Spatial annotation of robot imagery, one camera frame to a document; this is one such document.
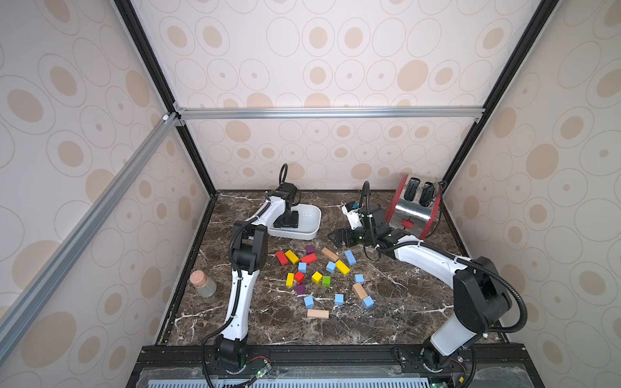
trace black cable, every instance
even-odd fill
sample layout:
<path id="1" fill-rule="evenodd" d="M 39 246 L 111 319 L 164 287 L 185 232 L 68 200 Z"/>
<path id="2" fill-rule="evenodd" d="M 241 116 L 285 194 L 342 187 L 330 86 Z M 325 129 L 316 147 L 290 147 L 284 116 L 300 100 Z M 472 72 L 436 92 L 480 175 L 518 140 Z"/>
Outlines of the black cable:
<path id="1" fill-rule="evenodd" d="M 427 236 L 425 236 L 425 238 L 429 238 L 429 236 L 432 236 L 436 230 L 438 230 L 438 225 L 440 224 L 440 221 L 442 221 L 442 194 L 440 193 L 440 214 L 438 214 L 438 222 L 435 223 L 435 225 L 433 226 L 433 230 L 431 232 L 429 232 L 429 234 Z"/>
<path id="2" fill-rule="evenodd" d="M 239 234 L 242 233 L 244 230 L 246 230 L 246 228 L 251 223 L 253 223 L 256 220 L 257 220 L 257 217 L 252 217 L 250 220 L 247 220 L 246 222 L 244 222 L 235 231 L 235 233 L 233 233 L 233 238 L 231 239 L 231 243 L 229 245 L 229 261 L 231 263 L 231 267 L 233 267 L 233 269 L 236 270 L 237 277 L 238 277 L 238 279 L 237 279 L 237 290 L 235 291 L 235 302 L 233 302 L 233 309 L 231 309 L 230 317 L 229 317 L 229 319 L 227 319 L 226 322 L 224 322 L 224 324 L 222 326 L 220 326 L 218 329 L 214 330 L 210 334 L 207 334 L 202 339 L 202 341 L 201 341 L 201 366 L 202 366 L 202 373 L 205 375 L 205 380 L 207 381 L 207 385 L 209 385 L 209 388 L 214 388 L 214 385 L 211 382 L 211 379 L 209 378 L 209 374 L 207 373 L 207 361 L 205 359 L 205 344 L 207 343 L 208 339 L 213 338 L 214 336 L 220 334 L 222 332 L 222 330 L 226 329 L 227 326 L 229 326 L 230 323 L 233 322 L 233 318 L 234 318 L 235 314 L 237 313 L 237 305 L 239 304 L 239 295 L 240 295 L 240 293 L 242 291 L 242 270 L 239 268 L 239 266 L 237 265 L 235 260 L 233 260 L 233 246 L 235 245 L 235 241 L 236 241 L 237 237 L 239 236 Z M 252 381 L 252 379 L 250 379 L 250 380 L 248 380 L 247 382 L 245 382 L 243 384 L 238 384 L 237 386 L 243 387 L 244 385 L 250 385 L 253 382 L 254 381 Z"/>
<path id="3" fill-rule="evenodd" d="M 470 346 L 470 352 L 472 353 L 472 368 L 470 368 L 470 374 L 468 378 L 464 380 L 457 388 L 468 388 L 472 380 L 474 379 L 474 374 L 476 373 L 476 353 L 474 352 L 474 345 Z"/>
<path id="4" fill-rule="evenodd" d="M 373 260 L 373 259 L 371 259 L 371 258 L 369 257 L 369 255 L 366 253 L 366 246 L 364 246 L 364 245 L 363 245 L 363 246 L 362 246 L 362 250 L 363 250 L 363 252 L 365 252 L 365 256 L 366 256 L 366 258 L 368 258 L 369 260 L 371 260 L 371 261 L 375 261 L 375 262 L 379 261 L 379 252 L 378 252 L 378 259 L 377 259 L 377 260 Z"/>
<path id="5" fill-rule="evenodd" d="M 388 253 L 388 252 L 392 252 L 396 249 L 399 249 L 403 246 L 408 246 L 408 245 L 420 245 L 424 248 L 428 248 L 431 249 L 432 251 L 435 251 L 437 253 L 440 253 L 441 255 L 444 255 L 448 258 L 450 258 L 451 260 L 455 260 L 457 263 L 459 264 L 463 264 L 465 266 L 468 266 L 470 268 L 473 268 L 477 271 L 480 271 L 486 275 L 488 275 L 489 277 L 493 278 L 494 280 L 496 280 L 497 282 L 499 282 L 500 284 L 502 284 L 503 287 L 505 287 L 505 289 L 507 289 L 507 291 L 509 291 L 509 293 L 511 295 L 513 295 L 513 298 L 515 299 L 515 302 L 517 303 L 517 307 L 520 310 L 520 318 L 518 319 L 517 323 L 513 326 L 510 327 L 490 327 L 488 328 L 486 331 L 487 332 L 496 332 L 496 333 L 515 333 L 519 330 L 521 330 L 524 326 L 526 326 L 526 321 L 528 319 L 528 311 L 526 309 L 526 303 L 524 302 L 524 299 L 522 298 L 522 296 L 520 295 L 519 292 L 517 292 L 517 290 L 511 286 L 511 284 L 509 282 L 507 282 L 505 279 L 503 279 L 500 275 L 496 274 L 495 272 L 490 271 L 489 269 L 485 268 L 484 266 L 475 263 L 473 261 L 470 260 L 464 260 L 460 257 L 455 256 L 454 254 L 447 252 L 441 248 L 438 248 L 436 246 L 433 246 L 429 243 L 423 242 L 423 241 L 405 241 L 402 243 L 398 243 L 395 244 L 393 246 L 390 246 L 389 248 L 381 248 L 381 247 L 377 247 L 375 248 L 376 251 L 380 252 L 380 253 Z"/>
<path id="6" fill-rule="evenodd" d="M 280 173 L 278 174 L 278 188 L 277 188 L 277 190 L 280 190 L 281 188 L 283 188 L 283 183 L 287 179 L 287 172 L 288 171 L 289 171 L 289 166 L 287 165 L 287 163 L 283 163 L 283 166 L 280 167 Z"/>

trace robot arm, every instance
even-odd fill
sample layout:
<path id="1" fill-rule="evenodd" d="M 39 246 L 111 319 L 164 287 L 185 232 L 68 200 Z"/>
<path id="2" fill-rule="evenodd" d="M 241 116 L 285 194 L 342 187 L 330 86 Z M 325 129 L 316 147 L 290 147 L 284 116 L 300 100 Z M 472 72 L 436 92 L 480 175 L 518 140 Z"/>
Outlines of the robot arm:
<path id="1" fill-rule="evenodd" d="M 391 228 L 385 211 L 370 206 L 370 191 L 366 183 L 365 186 L 365 206 L 361 200 L 342 207 L 350 228 L 336 230 L 329 237 L 337 247 L 339 244 L 373 246 L 378 253 L 412 264 L 453 289 L 454 314 L 423 343 L 421 357 L 429 370 L 441 370 L 458 348 L 480 339 L 511 308 L 509 293 L 520 307 L 520 321 L 503 331 L 516 332 L 525 325 L 527 312 L 521 296 L 498 275 L 489 259 L 456 256 L 405 230 Z"/>
<path id="2" fill-rule="evenodd" d="M 280 185 L 266 193 L 265 202 L 257 212 L 246 221 L 236 221 L 233 225 L 230 245 L 233 281 L 225 319 L 228 324 L 216 338 L 215 345 L 217 359 L 240 368 L 245 365 L 252 290 L 268 255 L 268 227 L 298 226 L 298 213 L 292 210 L 297 187 L 284 182 L 286 170 L 287 166 L 283 165 Z"/>
<path id="3" fill-rule="evenodd" d="M 390 234 L 386 236 L 388 239 L 393 234 L 401 233 L 397 230 Z M 422 269 L 453 289 L 454 313 L 425 340 L 421 354 L 426 367 L 433 371 L 440 370 L 448 364 L 457 349 L 479 340 L 511 308 L 512 303 L 499 281 L 464 264 L 478 264 L 497 275 L 489 259 L 480 257 L 471 260 L 454 256 L 413 235 L 400 237 L 397 244 L 403 243 L 411 245 L 395 249 L 395 259 Z"/>

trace blue block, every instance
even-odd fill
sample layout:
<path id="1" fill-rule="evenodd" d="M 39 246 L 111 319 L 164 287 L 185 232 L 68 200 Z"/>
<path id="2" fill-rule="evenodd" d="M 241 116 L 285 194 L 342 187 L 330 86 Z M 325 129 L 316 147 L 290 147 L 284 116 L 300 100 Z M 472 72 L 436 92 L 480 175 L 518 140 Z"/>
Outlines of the blue block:
<path id="1" fill-rule="evenodd" d="M 350 266 L 356 264 L 356 259 L 353 257 L 353 253 L 350 250 L 345 251 L 345 257 L 347 258 L 347 262 Z"/>
<path id="2" fill-rule="evenodd" d="M 363 306 L 365 309 L 370 309 L 370 308 L 371 308 L 371 306 L 372 306 L 372 305 L 374 305 L 374 304 L 375 304 L 375 302 L 373 302 L 373 299 L 371 299 L 371 297 L 370 297 L 370 296 L 368 296 L 368 297 L 366 297 L 366 298 L 364 298 L 364 299 L 362 300 L 362 306 Z"/>
<path id="3" fill-rule="evenodd" d="M 325 266 L 325 270 L 329 273 L 333 274 L 334 270 L 337 268 L 337 265 L 331 261 L 328 262 L 328 265 Z"/>
<path id="4" fill-rule="evenodd" d="M 312 296 L 305 297 L 304 298 L 304 303 L 306 304 L 306 308 L 307 309 L 312 309 L 313 307 L 315 307 L 315 301 L 312 300 Z"/>

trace red block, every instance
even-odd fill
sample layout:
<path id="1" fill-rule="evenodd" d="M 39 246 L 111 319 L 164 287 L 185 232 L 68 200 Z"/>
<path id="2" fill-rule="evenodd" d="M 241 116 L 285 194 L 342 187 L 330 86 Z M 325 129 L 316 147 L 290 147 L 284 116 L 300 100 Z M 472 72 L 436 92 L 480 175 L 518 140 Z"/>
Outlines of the red block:
<path id="1" fill-rule="evenodd" d="M 301 273 L 300 271 L 298 271 L 294 276 L 293 279 L 298 283 L 298 284 L 302 284 L 302 282 L 304 281 L 304 274 Z"/>
<path id="2" fill-rule="evenodd" d="M 278 261 L 280 261 L 281 265 L 285 265 L 289 262 L 289 260 L 287 260 L 287 256 L 284 255 L 283 251 L 276 252 L 276 258 L 278 259 Z"/>
<path id="3" fill-rule="evenodd" d="M 303 263 L 312 263 L 313 261 L 317 261 L 317 257 L 314 253 L 311 253 L 310 255 L 301 258 L 301 260 Z"/>

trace polka dot wallpaper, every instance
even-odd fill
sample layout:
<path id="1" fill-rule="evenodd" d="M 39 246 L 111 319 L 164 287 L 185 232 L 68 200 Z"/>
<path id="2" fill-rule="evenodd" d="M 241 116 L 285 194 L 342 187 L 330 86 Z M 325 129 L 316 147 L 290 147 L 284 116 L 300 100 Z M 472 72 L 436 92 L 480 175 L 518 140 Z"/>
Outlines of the polka dot wallpaper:
<path id="1" fill-rule="evenodd" d="M 108 1 L 9 1 L 1 17 L 0 318 L 163 114 Z M 188 160 L 171 132 L 2 365 L 0 387 L 125 387 L 206 206 Z"/>
<path id="2" fill-rule="evenodd" d="M 135 0 L 186 107 L 480 105 L 538 0 Z"/>
<path id="3" fill-rule="evenodd" d="M 125 387 L 206 209 L 199 182 L 171 131 L 0 368 L 1 388 Z M 22 251 L 14 282 L 27 284 L 32 258 L 57 245 Z"/>
<path id="4" fill-rule="evenodd" d="M 106 0 L 2 5 L 0 317 L 159 122 Z"/>
<path id="5" fill-rule="evenodd" d="M 471 117 L 189 120 L 218 189 L 269 189 L 283 163 L 301 189 L 395 189 L 404 174 L 441 179 Z"/>
<path id="6" fill-rule="evenodd" d="M 620 54 L 621 1 L 565 2 L 446 195 L 471 255 L 524 296 L 509 336 L 547 388 L 621 379 Z"/>

